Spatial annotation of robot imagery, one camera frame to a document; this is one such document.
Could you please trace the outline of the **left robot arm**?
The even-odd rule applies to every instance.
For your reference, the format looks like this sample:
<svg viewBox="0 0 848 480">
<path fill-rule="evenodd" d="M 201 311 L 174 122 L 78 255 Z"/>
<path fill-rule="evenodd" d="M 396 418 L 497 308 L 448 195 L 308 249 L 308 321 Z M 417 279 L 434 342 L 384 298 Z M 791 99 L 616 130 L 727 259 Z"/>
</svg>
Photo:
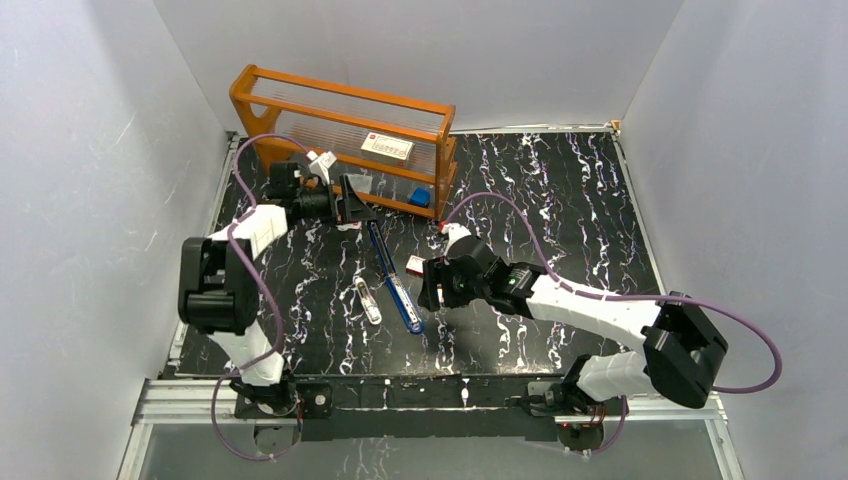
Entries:
<svg viewBox="0 0 848 480">
<path fill-rule="evenodd" d="M 268 338 L 258 320 L 260 301 L 273 299 L 258 272 L 258 260 L 301 220 L 347 227 L 375 217 L 349 175 L 331 181 L 330 169 L 337 161 L 333 153 L 310 151 L 306 158 L 306 166 L 274 164 L 268 202 L 253 201 L 228 226 L 186 239 L 181 251 L 180 320 L 229 356 L 232 389 L 274 416 L 292 414 L 299 391 L 281 353 L 282 338 Z"/>
</svg>

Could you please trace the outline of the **blue stapler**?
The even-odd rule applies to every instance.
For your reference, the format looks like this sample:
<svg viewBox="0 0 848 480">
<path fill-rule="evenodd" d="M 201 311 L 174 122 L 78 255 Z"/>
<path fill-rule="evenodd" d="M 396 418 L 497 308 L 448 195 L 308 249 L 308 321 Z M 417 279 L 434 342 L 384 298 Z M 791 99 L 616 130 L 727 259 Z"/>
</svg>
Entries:
<svg viewBox="0 0 848 480">
<path fill-rule="evenodd" d="M 421 334 L 425 326 L 424 318 L 418 306 L 413 302 L 408 289 L 397 274 L 379 223 L 376 220 L 369 220 L 366 226 L 373 245 L 377 250 L 378 263 L 384 274 L 386 285 L 406 329 L 412 334 Z"/>
</svg>

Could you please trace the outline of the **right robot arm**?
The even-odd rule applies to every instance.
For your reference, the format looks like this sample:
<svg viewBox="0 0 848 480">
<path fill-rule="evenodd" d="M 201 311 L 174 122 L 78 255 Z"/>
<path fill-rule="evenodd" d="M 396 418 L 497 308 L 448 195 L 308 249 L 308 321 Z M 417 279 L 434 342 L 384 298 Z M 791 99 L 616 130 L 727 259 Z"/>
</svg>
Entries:
<svg viewBox="0 0 848 480">
<path fill-rule="evenodd" d="M 535 416 L 587 414 L 605 401 L 659 394 L 691 409 L 705 406 L 728 344 L 685 296 L 626 300 L 556 281 L 542 266 L 508 263 L 455 223 L 444 255 L 423 261 L 421 307 L 435 312 L 483 300 L 506 315 L 561 323 L 611 339 L 624 351 L 579 356 L 560 381 L 532 381 L 511 404 Z"/>
</svg>

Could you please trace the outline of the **red white staple box sleeve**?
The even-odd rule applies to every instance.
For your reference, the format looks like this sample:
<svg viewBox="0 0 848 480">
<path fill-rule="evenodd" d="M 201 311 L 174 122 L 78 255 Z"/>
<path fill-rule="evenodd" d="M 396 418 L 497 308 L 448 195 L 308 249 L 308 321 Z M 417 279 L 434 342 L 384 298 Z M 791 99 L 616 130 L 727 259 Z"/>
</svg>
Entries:
<svg viewBox="0 0 848 480">
<path fill-rule="evenodd" d="M 422 277 L 424 275 L 424 262 L 423 258 L 411 255 L 407 260 L 405 270 L 410 275 Z"/>
</svg>

